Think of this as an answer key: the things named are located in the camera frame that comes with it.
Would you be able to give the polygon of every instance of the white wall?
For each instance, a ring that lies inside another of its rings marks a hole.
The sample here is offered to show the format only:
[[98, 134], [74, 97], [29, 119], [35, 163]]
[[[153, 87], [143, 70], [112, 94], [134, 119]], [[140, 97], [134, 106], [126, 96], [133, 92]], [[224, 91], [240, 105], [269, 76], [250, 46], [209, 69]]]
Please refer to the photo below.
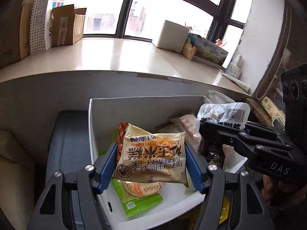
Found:
[[284, 15], [284, 0], [253, 0], [248, 20], [234, 56], [243, 57], [240, 80], [253, 94], [277, 46]]

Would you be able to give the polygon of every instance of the tube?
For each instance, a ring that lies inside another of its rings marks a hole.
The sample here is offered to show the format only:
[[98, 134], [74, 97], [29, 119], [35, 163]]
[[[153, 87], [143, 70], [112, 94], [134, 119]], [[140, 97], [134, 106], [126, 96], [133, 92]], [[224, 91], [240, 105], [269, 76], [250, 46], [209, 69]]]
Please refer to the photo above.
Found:
[[245, 92], [248, 92], [248, 90], [250, 88], [250, 86], [248, 84], [246, 84], [243, 81], [238, 80], [234, 77], [231, 77], [231, 76], [227, 75], [226, 73], [223, 73], [222, 75], [225, 76], [227, 79], [231, 80], [232, 82], [234, 82], [238, 87], [243, 89]]

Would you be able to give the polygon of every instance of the colorful logo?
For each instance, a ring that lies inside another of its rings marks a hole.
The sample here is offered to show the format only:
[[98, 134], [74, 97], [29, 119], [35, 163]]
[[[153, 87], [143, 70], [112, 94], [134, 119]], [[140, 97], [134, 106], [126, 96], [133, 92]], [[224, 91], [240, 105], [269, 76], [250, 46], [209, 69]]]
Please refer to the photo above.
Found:
[[52, 8], [63, 6], [64, 1], [65, 0], [53, 0]]

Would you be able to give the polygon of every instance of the hand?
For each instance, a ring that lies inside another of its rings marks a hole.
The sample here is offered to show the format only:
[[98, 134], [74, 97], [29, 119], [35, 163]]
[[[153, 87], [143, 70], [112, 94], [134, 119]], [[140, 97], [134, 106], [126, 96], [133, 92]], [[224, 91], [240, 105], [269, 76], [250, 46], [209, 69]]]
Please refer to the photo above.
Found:
[[289, 185], [267, 175], [263, 175], [263, 189], [261, 195], [267, 206], [278, 207], [284, 210], [305, 198], [306, 185]]

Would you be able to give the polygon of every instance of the beige cushion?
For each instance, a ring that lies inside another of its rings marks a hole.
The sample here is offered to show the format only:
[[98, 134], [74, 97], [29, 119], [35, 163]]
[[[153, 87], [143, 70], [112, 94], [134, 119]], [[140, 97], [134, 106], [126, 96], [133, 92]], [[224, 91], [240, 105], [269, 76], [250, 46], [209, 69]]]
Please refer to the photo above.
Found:
[[0, 207], [16, 230], [34, 210], [34, 161], [7, 131], [0, 131]]

